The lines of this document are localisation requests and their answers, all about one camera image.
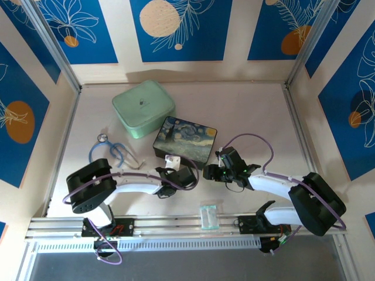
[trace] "enclosure wall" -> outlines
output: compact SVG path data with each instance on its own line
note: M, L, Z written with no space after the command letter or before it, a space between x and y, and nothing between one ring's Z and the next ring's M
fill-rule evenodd
M320 170L347 206L343 218L360 280L375 276L365 219L375 211L374 20L373 1L359 1L315 73L303 69L291 88ZM318 43L315 54L324 48Z
M43 0L38 6L85 84L285 80L322 7L322 0L313 2L310 8L310 0Z
M34 32L31 23L13 25L0 8L0 26L0 279L13 280L30 218L41 215L51 186L77 93L36 32L22 38L20 32Z

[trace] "black box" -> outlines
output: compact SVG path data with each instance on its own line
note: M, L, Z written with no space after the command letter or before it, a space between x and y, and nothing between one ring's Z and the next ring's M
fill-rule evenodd
M157 157L177 154L194 161L202 170L209 160L217 130L168 116L156 137L153 148ZM181 158L181 164L192 167Z

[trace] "vent grille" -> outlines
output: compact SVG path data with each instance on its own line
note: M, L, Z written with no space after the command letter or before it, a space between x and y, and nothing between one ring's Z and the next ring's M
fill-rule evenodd
M246 238L193 238L193 239L135 239L120 240L118 249L126 251L187 251L215 249L259 249L259 237ZM85 243L39 243L38 253L91 252L92 242Z

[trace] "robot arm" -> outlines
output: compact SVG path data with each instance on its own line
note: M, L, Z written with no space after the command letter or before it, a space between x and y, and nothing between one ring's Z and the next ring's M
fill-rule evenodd
M167 162L165 168L158 167L147 173L131 171L124 173L131 177L120 177L119 184L111 174L112 167L107 159L98 159L86 167L71 174L67 179L71 207L75 214L85 214L95 226L102 228L114 223L114 216L109 204L118 193L142 192L168 198L178 189L190 190L196 185L197 178L189 167L176 170L179 158L174 156L171 165Z
M234 148L227 147L217 153L217 156L221 158L224 166L206 166L203 169L205 179L223 183L235 182L240 187L266 191L291 201L292 207L271 208L269 210L266 209L274 201L266 203L266 207L257 212L257 216L261 217L261 220L257 221L264 224L260 226L261 228L272 225L295 224L304 226L315 235L323 236L337 221L332 214L332 210L338 216L342 216L346 212L346 207L341 199L316 173L294 178L272 173L252 176L252 172L260 166L246 165ZM321 197L331 210L305 186L308 186Z

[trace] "mint green box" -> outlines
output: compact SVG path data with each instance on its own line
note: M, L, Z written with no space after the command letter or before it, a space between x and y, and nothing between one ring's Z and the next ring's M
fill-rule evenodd
M117 95L113 107L133 138L139 139L159 129L167 116L175 116L175 102L154 80Z

